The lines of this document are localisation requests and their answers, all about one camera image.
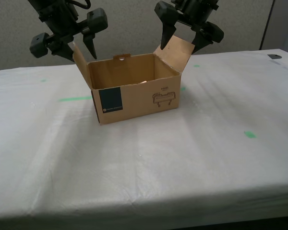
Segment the black object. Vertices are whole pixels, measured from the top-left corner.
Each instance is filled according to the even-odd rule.
[[[93,39],[95,34],[107,29],[108,20],[105,11],[98,8],[87,14],[87,19],[77,23],[78,13],[73,5],[83,9],[91,7],[90,0],[85,0],[83,5],[73,0],[28,0],[39,14],[41,22],[45,22],[53,35],[42,33],[35,36],[30,45],[31,53],[40,58],[52,51],[52,55],[58,55],[73,61],[73,51],[68,46],[73,41],[73,36],[82,33],[83,42],[92,56],[97,59]]]
[[[99,97],[104,114],[123,110],[120,87],[99,90]]]
[[[161,49],[166,47],[174,35],[176,22],[188,25],[196,32],[192,42],[195,45],[193,53],[213,42],[220,43],[223,40],[224,32],[217,25],[206,22],[212,10],[218,9],[218,0],[171,0],[171,2],[175,7],[160,1],[155,8],[163,23]]]
[[[281,58],[282,58],[282,56],[277,55],[277,54],[268,54],[268,56],[269,56],[271,59],[281,59]]]

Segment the gray cubicle wall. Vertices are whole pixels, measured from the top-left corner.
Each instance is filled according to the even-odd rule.
[[[153,52],[162,34],[162,24],[154,12],[157,2],[93,0],[92,9],[104,8],[109,22],[109,28],[97,34],[95,39],[98,58],[108,59],[121,53],[137,55]],[[209,20],[225,31],[224,41],[203,49],[199,54],[259,49],[272,2],[221,0],[219,10],[213,12]],[[85,19],[87,11],[77,10],[80,20]],[[188,27],[178,25],[177,28],[177,36],[193,40],[195,34]],[[49,32],[49,29],[39,21],[27,0],[0,0],[0,69],[70,64],[70,61],[51,55],[33,58],[29,52],[31,39],[42,32]],[[85,58],[92,61],[80,35],[76,36],[76,43]]]

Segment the gray wall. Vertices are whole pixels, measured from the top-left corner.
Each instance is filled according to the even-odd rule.
[[[288,52],[288,0],[275,1],[262,49]]]
[[[97,34],[95,39],[98,58],[109,59],[121,53],[137,55],[153,52],[160,43],[162,33],[162,24],[154,12],[158,1],[92,0],[92,9],[104,8],[109,22],[109,28]],[[272,1],[221,0],[218,11],[212,13],[209,21],[224,30],[225,38],[221,44],[208,46],[199,54],[258,50]],[[87,11],[78,7],[77,10],[80,20],[84,20]],[[177,29],[177,36],[193,40],[195,33],[188,27],[178,25]],[[0,69],[71,64],[52,55],[36,59],[30,54],[31,39],[41,32],[49,32],[49,29],[39,21],[28,1],[0,0]],[[76,43],[85,58],[92,61],[80,35],[76,36]]]

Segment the white tablecloth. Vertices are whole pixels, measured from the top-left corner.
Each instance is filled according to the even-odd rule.
[[[75,65],[0,71],[0,229],[288,216],[288,53],[193,56],[181,87],[178,109],[100,126]]]

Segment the printed diagram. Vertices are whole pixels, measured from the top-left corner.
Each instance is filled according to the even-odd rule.
[[[168,105],[171,105],[171,102],[176,99],[175,92],[169,92],[167,94],[155,93],[153,95],[154,104],[157,104],[158,107],[161,107],[161,102],[168,102]]]

